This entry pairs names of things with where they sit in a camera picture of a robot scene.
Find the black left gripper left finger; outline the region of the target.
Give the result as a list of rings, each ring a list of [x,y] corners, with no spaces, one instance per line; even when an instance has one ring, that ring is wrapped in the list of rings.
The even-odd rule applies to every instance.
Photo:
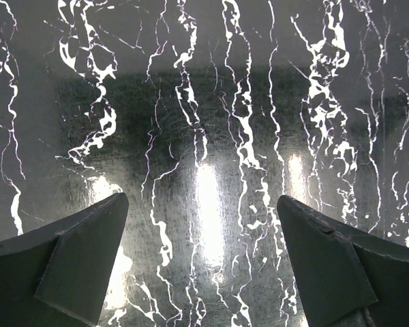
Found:
[[[127,219],[125,193],[0,241],[0,326],[97,326]]]

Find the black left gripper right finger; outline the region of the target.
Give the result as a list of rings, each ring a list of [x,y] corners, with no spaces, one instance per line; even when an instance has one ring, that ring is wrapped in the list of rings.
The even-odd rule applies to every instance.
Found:
[[[277,211],[310,326],[409,326],[409,248],[290,196]]]

